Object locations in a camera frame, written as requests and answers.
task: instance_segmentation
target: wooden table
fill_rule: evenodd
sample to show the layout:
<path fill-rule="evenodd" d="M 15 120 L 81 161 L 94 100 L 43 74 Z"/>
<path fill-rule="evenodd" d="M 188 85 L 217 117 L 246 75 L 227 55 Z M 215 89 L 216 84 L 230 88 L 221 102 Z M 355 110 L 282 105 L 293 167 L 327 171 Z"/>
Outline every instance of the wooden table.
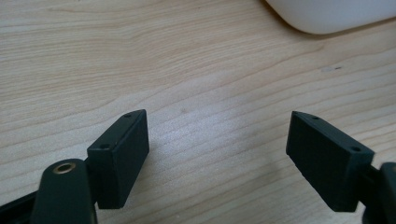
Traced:
<path fill-rule="evenodd" d="M 360 223 L 285 154 L 292 110 L 396 161 L 396 20 L 308 35 L 257 0 L 4 0 L 0 76 L 0 204 L 141 108 L 150 153 L 100 223 Z"/>

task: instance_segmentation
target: light wooden desk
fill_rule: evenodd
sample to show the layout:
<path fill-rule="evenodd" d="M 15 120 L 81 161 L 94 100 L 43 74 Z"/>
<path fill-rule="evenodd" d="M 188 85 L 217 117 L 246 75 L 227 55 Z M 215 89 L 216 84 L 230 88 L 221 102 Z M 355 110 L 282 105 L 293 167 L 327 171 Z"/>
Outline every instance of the light wooden desk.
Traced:
<path fill-rule="evenodd" d="M 396 161 L 396 20 L 314 36 L 257 0 L 4 0 L 0 76 L 0 204 L 141 108 L 148 159 L 100 223 L 360 223 L 285 154 L 292 110 Z"/>

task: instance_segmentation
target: black clamp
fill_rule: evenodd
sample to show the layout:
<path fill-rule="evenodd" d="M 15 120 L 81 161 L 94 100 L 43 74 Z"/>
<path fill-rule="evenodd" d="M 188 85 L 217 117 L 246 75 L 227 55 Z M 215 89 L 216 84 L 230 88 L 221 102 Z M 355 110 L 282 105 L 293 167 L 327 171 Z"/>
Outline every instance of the black clamp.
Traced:
<path fill-rule="evenodd" d="M 396 163 L 380 170 L 374 152 L 325 120 L 293 112 L 287 154 L 335 212 L 354 212 L 361 201 L 363 223 L 396 224 Z"/>
<path fill-rule="evenodd" d="M 119 209 L 149 154 L 147 114 L 120 117 L 88 149 L 85 161 L 58 161 L 37 192 L 0 207 L 2 223 L 97 223 L 94 204 Z"/>

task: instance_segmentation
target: white plastic casing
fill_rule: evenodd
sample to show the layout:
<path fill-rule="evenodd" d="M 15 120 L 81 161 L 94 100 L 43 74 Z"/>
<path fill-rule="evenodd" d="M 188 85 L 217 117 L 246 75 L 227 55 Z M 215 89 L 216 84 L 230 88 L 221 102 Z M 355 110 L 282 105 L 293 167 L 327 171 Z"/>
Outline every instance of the white plastic casing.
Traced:
<path fill-rule="evenodd" d="M 291 26 L 325 35 L 396 17 L 396 0 L 267 0 Z"/>

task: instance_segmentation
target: black rectangular block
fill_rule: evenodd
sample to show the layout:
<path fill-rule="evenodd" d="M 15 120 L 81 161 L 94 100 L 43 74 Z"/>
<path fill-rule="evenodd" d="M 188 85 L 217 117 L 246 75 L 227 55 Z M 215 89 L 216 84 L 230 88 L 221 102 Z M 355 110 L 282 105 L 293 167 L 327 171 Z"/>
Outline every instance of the black rectangular block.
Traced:
<path fill-rule="evenodd" d="M 292 112 L 287 154 L 335 212 L 353 212 L 361 172 L 374 152 L 316 116 Z"/>
<path fill-rule="evenodd" d="M 87 151 L 89 168 L 99 174 L 95 183 L 99 208 L 123 207 L 149 154 L 146 111 L 121 116 Z"/>

